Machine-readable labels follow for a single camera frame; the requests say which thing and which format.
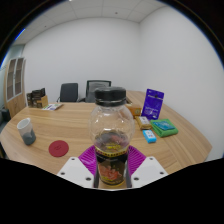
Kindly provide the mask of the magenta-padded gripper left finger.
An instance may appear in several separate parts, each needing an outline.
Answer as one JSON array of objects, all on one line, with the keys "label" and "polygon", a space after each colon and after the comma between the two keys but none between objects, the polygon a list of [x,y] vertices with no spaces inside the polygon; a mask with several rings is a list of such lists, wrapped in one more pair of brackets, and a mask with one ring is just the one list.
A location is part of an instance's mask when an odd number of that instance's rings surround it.
[{"label": "magenta-padded gripper left finger", "polygon": [[70,157],[58,176],[84,188],[98,187],[95,147],[87,148],[79,157]]}]

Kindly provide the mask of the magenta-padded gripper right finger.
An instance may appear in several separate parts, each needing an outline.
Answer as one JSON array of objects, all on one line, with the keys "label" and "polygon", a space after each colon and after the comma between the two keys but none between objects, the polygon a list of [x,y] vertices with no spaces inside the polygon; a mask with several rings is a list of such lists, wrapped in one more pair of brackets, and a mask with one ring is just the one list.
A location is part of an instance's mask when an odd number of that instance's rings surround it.
[{"label": "magenta-padded gripper right finger", "polygon": [[140,188],[167,175],[155,157],[146,157],[135,147],[129,147],[126,171],[128,188]]}]

